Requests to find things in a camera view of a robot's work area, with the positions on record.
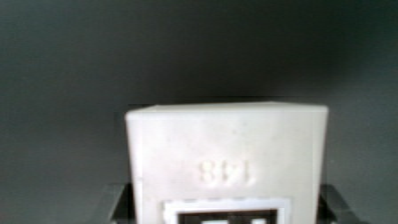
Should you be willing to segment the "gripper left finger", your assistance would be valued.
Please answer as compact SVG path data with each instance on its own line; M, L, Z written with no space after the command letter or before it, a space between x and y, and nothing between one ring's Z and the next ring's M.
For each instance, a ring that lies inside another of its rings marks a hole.
M110 224L135 224L133 190L130 183L114 185L108 221Z

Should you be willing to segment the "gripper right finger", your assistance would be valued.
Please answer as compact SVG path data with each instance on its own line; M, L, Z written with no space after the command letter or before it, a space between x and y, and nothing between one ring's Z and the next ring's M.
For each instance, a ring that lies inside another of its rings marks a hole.
M320 187L318 224L355 224L355 215L348 204L334 186L329 184Z

